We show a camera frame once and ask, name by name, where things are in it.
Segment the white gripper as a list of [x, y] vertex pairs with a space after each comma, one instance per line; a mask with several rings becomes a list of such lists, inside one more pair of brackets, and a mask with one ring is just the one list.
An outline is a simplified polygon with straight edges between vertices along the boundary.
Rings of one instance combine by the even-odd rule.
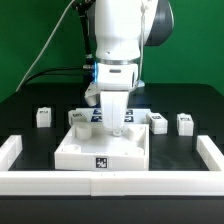
[[138, 65], [94, 65], [94, 80], [85, 92], [85, 100], [91, 107], [100, 103], [103, 127], [121, 136], [129, 100], [129, 94], [137, 86]]

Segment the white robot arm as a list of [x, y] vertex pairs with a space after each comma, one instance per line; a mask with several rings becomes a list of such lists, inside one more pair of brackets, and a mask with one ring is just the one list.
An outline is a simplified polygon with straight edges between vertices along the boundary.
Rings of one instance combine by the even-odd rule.
[[97, 48], [85, 99], [101, 106], [104, 129], [119, 136], [129, 94], [141, 79], [143, 48], [159, 46], [171, 35], [172, 8], [169, 0], [96, 0], [89, 24]]

